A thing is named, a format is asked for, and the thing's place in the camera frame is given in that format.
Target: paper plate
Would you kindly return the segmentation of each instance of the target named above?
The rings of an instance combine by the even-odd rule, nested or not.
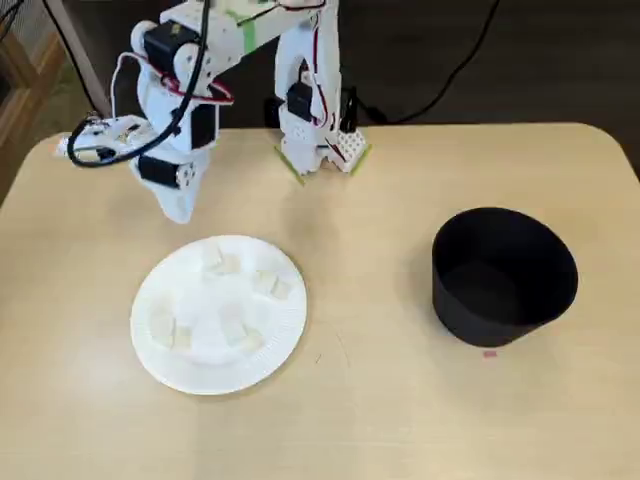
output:
[[[304,280],[282,251],[250,237],[211,237],[172,253],[147,276],[131,309],[131,339],[158,381],[221,395],[276,371],[306,316]]]

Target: black container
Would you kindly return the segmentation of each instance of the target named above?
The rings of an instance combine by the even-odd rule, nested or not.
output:
[[[433,244],[433,306],[456,337],[479,347],[513,342],[562,315],[578,291],[567,246],[522,213],[456,215]]]

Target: black cord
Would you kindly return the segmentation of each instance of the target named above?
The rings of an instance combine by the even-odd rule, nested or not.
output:
[[[433,97],[433,99],[425,107],[421,108],[420,110],[414,113],[401,117],[397,120],[389,120],[389,117],[382,110],[380,110],[377,107],[369,107],[361,99],[357,98],[356,101],[358,102],[360,107],[364,110],[364,112],[367,114],[369,119],[372,122],[380,125],[400,125],[403,123],[410,122],[411,120],[415,120],[418,117],[421,117],[422,115],[429,112],[438,103],[440,103],[440,100],[444,98],[444,96],[449,91],[449,88],[451,87],[451,85],[453,85],[453,82],[456,80],[456,77],[467,67],[467,65],[469,65],[473,61],[473,59],[476,57],[476,55],[480,51],[480,48],[482,47],[482,44],[487,38],[487,34],[489,33],[491,24],[493,23],[493,20],[496,16],[496,12],[498,11],[498,7],[500,6],[500,1],[501,0],[494,0],[493,4],[491,5],[491,8],[489,9],[487,18],[484,21],[484,25],[482,26],[480,35],[478,36],[478,39],[473,45],[473,48],[467,54],[464,60],[462,60],[462,62],[460,62],[460,64],[453,70],[453,72],[451,72],[451,74],[447,77],[447,80],[444,82],[444,85],[440,89],[438,94],[435,97]]]
[[[76,60],[76,57],[73,54],[73,50],[71,50],[71,45],[69,45],[69,41],[67,40],[67,37],[62,31],[62,27],[58,23],[58,19],[55,17],[53,12],[51,11],[49,2],[47,0],[42,0],[42,3],[44,5],[44,9],[47,11],[47,14],[49,15],[49,18],[51,19],[51,21],[53,22],[53,25],[56,27],[56,30],[58,31],[58,36],[60,37],[60,39],[62,40],[62,43],[64,44],[64,48],[67,51],[67,56],[69,57],[69,60],[71,60],[71,65],[73,65],[73,69],[76,71],[76,75],[78,76],[78,79],[80,80],[80,85],[82,86],[82,91],[84,92],[85,97],[87,97],[87,101],[89,102],[89,105],[91,105],[91,108],[95,112],[99,112],[100,110],[98,109],[98,107],[96,107],[96,104],[93,101],[91,94],[89,93],[89,88],[87,87],[87,84],[84,81],[84,77],[82,75],[82,72],[80,71],[80,66],[78,65],[78,61]]]
[[[11,15],[9,20],[7,20],[7,25],[4,31],[0,34],[0,43],[2,43],[2,41],[7,37],[7,35],[9,35],[9,32],[11,31],[11,27],[13,26],[13,22],[16,21],[16,17],[20,12],[20,7],[22,7],[24,2],[25,0],[17,0],[16,3],[14,3],[9,8],[7,8],[7,10],[2,14],[2,16],[0,16],[0,25],[1,25],[2,23],[4,23],[7,17]]]
[[[184,118],[184,115],[189,107],[189,103],[193,97],[193,92],[196,89],[196,85],[200,78],[200,73],[202,72],[202,64],[204,62],[204,54],[207,49],[207,37],[209,34],[209,10],[211,9],[211,0],[204,0],[202,6],[202,23],[200,26],[200,41],[198,42],[198,55],[196,56],[196,63],[193,68],[193,73],[191,74],[191,78],[189,79],[189,84],[187,85],[187,89],[185,91],[184,97],[182,97],[182,102],[177,110],[173,112],[173,119],[171,123],[165,128],[162,133],[160,133],[156,138],[146,143],[145,145],[132,150],[129,153],[125,153],[120,156],[115,156],[111,158],[105,158],[99,162],[85,162],[80,160],[74,151],[75,143],[80,134],[84,131],[85,127],[94,122],[92,118],[86,118],[83,120],[80,125],[78,125],[75,130],[71,133],[69,137],[69,141],[67,143],[67,155],[71,159],[74,165],[78,167],[84,168],[99,168],[99,167],[107,167],[110,165],[115,165],[117,163],[127,162],[129,160],[133,160],[136,157],[144,155],[149,150],[157,147],[162,142],[164,142],[167,138],[173,135],[180,126],[180,122]]]

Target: beige table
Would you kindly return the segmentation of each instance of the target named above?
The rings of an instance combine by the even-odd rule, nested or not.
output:
[[[358,174],[303,188],[263,131],[224,132],[193,221],[126,167],[31,152],[0,210],[0,478],[640,478],[640,187],[581,125],[370,129]],[[573,250],[559,321],[485,358],[430,307],[430,246],[456,212],[512,207]],[[280,246],[308,326],[272,378],[225,398],[143,370],[129,308],[187,242]]]

